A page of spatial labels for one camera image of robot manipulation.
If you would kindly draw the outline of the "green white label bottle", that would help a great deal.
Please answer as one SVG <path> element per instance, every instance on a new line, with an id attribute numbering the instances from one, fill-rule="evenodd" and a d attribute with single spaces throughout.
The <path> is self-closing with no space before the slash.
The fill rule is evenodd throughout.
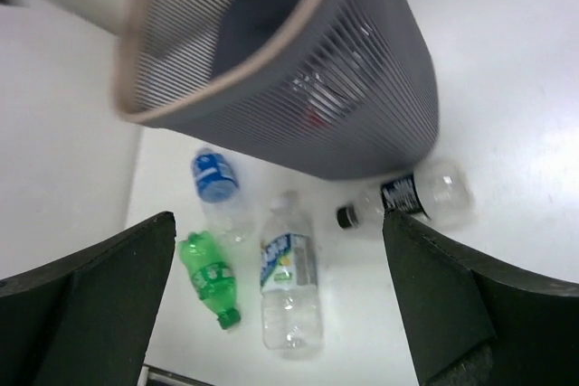
<path id="1" fill-rule="evenodd" d="M 260 236 L 261 324 L 273 351 L 313 352 L 323 340 L 311 220 L 295 191 L 271 203 Z"/>

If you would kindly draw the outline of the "black label plastic bottle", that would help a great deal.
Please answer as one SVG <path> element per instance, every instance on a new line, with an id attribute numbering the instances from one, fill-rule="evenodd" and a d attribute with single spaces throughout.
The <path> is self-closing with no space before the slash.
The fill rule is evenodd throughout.
<path id="1" fill-rule="evenodd" d="M 410 172 L 364 187 L 336 210 L 343 230 L 378 223 L 392 209 L 435 228 L 456 227 L 472 214 L 474 200 L 466 176 L 457 164 L 435 159 Z"/>

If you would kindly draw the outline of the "blue label plastic bottle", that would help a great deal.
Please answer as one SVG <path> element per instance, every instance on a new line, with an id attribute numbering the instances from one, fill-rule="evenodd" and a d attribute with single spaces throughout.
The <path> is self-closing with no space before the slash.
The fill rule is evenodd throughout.
<path id="1" fill-rule="evenodd" d="M 190 164 L 209 231 L 221 243 L 240 243 L 253 233 L 252 209 L 230 161 L 204 144 Z"/>

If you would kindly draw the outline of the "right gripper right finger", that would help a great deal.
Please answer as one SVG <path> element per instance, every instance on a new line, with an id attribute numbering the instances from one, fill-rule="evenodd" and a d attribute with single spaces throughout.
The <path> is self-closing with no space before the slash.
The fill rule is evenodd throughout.
<path id="1" fill-rule="evenodd" d="M 384 247 L 421 385 L 576 385 L 578 286 L 389 210 Z"/>

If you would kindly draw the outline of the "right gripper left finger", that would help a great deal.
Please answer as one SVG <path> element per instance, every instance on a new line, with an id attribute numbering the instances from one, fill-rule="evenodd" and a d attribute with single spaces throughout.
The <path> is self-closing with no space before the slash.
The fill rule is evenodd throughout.
<path id="1" fill-rule="evenodd" d="M 3 385 L 135 385 L 171 269 L 173 213 L 1 281 Z"/>

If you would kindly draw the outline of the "green plastic soda bottle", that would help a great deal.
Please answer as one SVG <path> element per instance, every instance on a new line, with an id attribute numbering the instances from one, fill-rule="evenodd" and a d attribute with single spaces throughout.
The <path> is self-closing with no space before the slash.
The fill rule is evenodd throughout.
<path id="1" fill-rule="evenodd" d="M 177 243 L 177 251 L 198 299 L 216 315 L 220 327 L 239 324 L 236 279 L 213 234 L 191 232 Z"/>

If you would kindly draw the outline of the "red label plastic bottle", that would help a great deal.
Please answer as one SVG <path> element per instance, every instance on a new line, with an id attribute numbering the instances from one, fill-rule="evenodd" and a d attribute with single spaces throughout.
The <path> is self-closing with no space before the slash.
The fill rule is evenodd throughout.
<path id="1" fill-rule="evenodd" d="M 356 61 L 314 58 L 298 70 L 290 89 L 305 97 L 314 124 L 327 125 L 360 108 L 365 90 L 360 72 Z"/>

